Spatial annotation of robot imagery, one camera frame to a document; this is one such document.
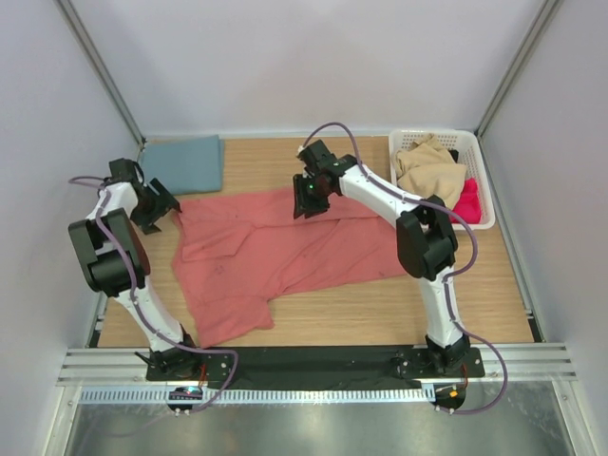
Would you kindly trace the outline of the salmon red t-shirt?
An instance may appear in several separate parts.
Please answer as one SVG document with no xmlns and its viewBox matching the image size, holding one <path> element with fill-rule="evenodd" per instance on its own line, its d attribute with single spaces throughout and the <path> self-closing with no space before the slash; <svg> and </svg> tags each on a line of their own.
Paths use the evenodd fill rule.
<svg viewBox="0 0 608 456">
<path fill-rule="evenodd" d="M 181 203 L 172 266 L 202 347 L 271 329 L 277 297 L 404 274 L 389 223 L 353 199 L 330 204 L 295 218 L 289 188 Z"/>
</svg>

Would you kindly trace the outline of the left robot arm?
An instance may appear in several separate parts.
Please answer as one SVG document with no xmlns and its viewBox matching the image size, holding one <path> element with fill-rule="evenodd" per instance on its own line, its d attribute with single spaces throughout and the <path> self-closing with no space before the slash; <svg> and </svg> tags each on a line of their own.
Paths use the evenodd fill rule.
<svg viewBox="0 0 608 456">
<path fill-rule="evenodd" d="M 192 379 L 201 367 L 196 344 L 154 291 L 149 258 L 135 232 L 158 233 L 157 221 L 179 213 L 181 205 L 159 180 L 145 180 L 136 161 L 111 161 L 109 172 L 105 178 L 69 180 L 95 188 L 98 195 L 94 209 L 68 226 L 85 281 L 120 303 L 143 331 L 148 353 L 136 355 L 147 366 L 148 380 Z"/>
</svg>

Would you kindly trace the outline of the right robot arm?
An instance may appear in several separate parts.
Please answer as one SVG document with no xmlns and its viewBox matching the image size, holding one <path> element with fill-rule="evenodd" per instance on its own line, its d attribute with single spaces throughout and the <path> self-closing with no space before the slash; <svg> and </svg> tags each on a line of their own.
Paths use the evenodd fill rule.
<svg viewBox="0 0 608 456">
<path fill-rule="evenodd" d="M 458 241 L 444 204 L 415 197 L 378 177 L 353 155 L 336 157 L 322 141 L 298 148 L 303 172 L 294 175 L 294 217 L 330 209 L 336 194 L 355 200 L 395 230 L 396 253 L 405 272 L 418 280 L 427 313 L 427 362 L 438 375 L 461 367 L 470 349 L 453 285 Z"/>
</svg>

